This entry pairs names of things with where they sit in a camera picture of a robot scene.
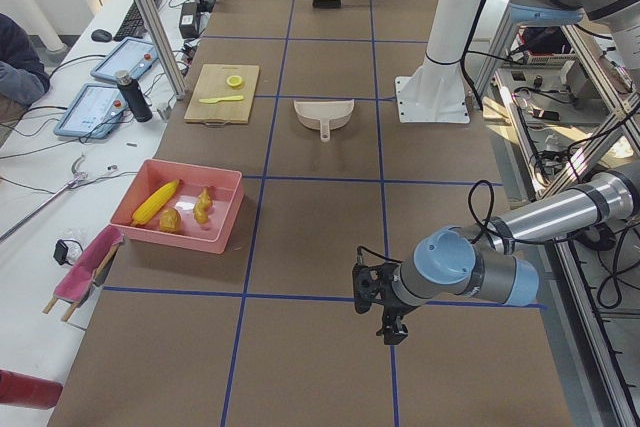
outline keyboard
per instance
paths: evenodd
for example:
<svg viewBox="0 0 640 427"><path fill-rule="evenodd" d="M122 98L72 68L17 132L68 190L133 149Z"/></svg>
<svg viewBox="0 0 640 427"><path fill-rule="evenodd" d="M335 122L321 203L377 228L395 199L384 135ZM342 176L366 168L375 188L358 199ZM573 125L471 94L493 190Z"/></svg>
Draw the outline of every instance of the keyboard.
<svg viewBox="0 0 640 427"><path fill-rule="evenodd" d="M162 0L153 0L153 2L156 4L156 7L160 7ZM142 15L140 15L138 6L133 2L127 11L127 15L122 19L122 23L120 24L120 28L116 32L116 35L113 36L113 40L120 42L125 37L136 37L141 39L146 31L147 29L144 26L144 20L142 20Z"/></svg>

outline white desk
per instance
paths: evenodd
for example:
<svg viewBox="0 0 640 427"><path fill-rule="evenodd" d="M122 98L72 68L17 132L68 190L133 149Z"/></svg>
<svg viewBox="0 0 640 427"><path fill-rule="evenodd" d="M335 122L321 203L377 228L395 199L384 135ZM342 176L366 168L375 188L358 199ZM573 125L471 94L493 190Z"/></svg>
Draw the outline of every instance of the white desk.
<svg viewBox="0 0 640 427"><path fill-rule="evenodd" d="M167 1L163 0L160 17L172 47L178 49L182 46L178 31L180 9L169 8ZM67 59L110 52L117 44L93 42L91 32L102 28L115 33L131 2L108 0ZM95 81L89 71L99 60L63 67L53 76L49 93L35 105L66 107L84 83ZM162 66L157 62L140 81L143 91L160 72ZM162 77L150 98L156 106L169 101L172 94L166 78ZM27 114L17 128L25 133L34 132L46 119L60 117L59 110L36 110ZM30 138L13 133L0 149L0 157L70 139L54 135L55 125L56 122L49 122L42 132ZM120 125L104 141L71 142L27 156L0 159L0 175L22 184L57 191L72 178L71 165L82 154L86 159L80 170L86 171L90 179L102 175L107 166L113 164L118 166L119 172L137 171L145 159L154 155L164 128L165 123L155 113L149 122L134 120ZM0 369L64 383L83 336L83 330L77 326L87 325L97 293L94 292L76 311L70 324L60 321L68 306L65 302L58 302L49 315L42 313L53 289L68 271L68 266L60 267L53 260L54 245L57 239L69 236L74 236L83 245L88 244L107 225L132 179L132 176L123 176L65 192L0 244ZM0 181L0 232L4 233L48 196ZM42 426L51 412L0 405L0 425Z"/></svg>

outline person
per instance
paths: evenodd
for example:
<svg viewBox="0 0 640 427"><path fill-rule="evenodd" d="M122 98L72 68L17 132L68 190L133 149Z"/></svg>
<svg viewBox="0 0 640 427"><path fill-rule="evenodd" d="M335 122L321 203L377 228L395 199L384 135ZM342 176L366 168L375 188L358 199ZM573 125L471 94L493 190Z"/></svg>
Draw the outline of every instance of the person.
<svg viewBox="0 0 640 427"><path fill-rule="evenodd" d="M0 14L0 145L26 109L49 90L49 76L27 33Z"/></svg>

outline wooden stick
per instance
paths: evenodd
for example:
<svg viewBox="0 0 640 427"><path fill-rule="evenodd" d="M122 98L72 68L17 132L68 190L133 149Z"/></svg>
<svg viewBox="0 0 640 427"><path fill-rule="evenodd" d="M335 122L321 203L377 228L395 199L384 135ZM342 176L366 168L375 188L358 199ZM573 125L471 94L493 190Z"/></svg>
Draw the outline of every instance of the wooden stick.
<svg viewBox="0 0 640 427"><path fill-rule="evenodd" d="M57 297L51 297L51 300L49 301L47 306L42 310L42 313L48 314L49 312L51 312L51 309L53 309L53 306L56 305L57 301L58 301Z"/></svg>
<svg viewBox="0 0 640 427"><path fill-rule="evenodd" d="M76 311L76 309L80 306L80 302L74 302L73 304L71 304L69 306L69 308L67 309L67 311L64 313L64 315L62 317L60 317L60 320L62 322L66 322L69 320L69 318L73 315L73 313Z"/></svg>
<svg viewBox="0 0 640 427"><path fill-rule="evenodd" d="M98 268L93 271L93 280L96 280L98 278L98 276L102 273L102 271L107 266L109 261L113 258L114 255L116 255L116 252L118 251L119 248L120 248L120 244L113 244L111 246L111 248L109 249L109 252L107 252L107 255L104 256L104 259L102 259L102 262L100 262L100 265L98 265Z"/></svg>

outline tablet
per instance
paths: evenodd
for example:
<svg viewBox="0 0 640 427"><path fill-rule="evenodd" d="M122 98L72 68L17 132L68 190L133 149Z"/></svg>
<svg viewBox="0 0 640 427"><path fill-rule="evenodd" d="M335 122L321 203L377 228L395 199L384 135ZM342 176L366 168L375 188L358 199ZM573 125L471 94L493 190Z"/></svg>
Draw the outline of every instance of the tablet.
<svg viewBox="0 0 640 427"><path fill-rule="evenodd" d="M126 70L132 79L139 79L158 60L158 53L151 42L125 37L118 46L111 51L91 71L96 79L116 82L115 74L118 70Z"/></svg>
<svg viewBox="0 0 640 427"><path fill-rule="evenodd" d="M53 133L63 137L103 139L118 126L127 103L117 87L85 84Z"/></svg>

